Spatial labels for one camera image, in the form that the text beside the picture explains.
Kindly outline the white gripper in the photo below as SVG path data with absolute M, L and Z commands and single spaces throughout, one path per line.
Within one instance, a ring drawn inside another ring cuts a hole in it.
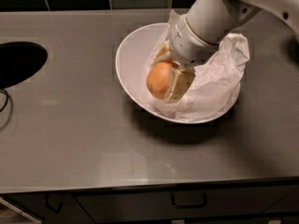
M 155 53 L 152 64 L 175 61 L 187 65 L 203 65 L 219 49 L 218 44 L 209 44 L 198 37 L 187 22 L 185 15 L 171 13 L 169 20 L 169 41 L 164 41 Z M 164 101 L 169 104 L 180 101 L 195 79 L 193 68 L 180 66 L 171 68 L 168 90 Z

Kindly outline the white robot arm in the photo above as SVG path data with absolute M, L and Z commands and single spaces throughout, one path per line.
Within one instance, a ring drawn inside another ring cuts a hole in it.
M 162 98 L 178 102 L 194 80 L 194 67 L 205 64 L 227 34 L 261 10 L 275 15 L 299 35 L 299 0 L 196 0 L 187 13 L 173 14 L 156 60 L 168 59 L 179 67 L 169 72 Z

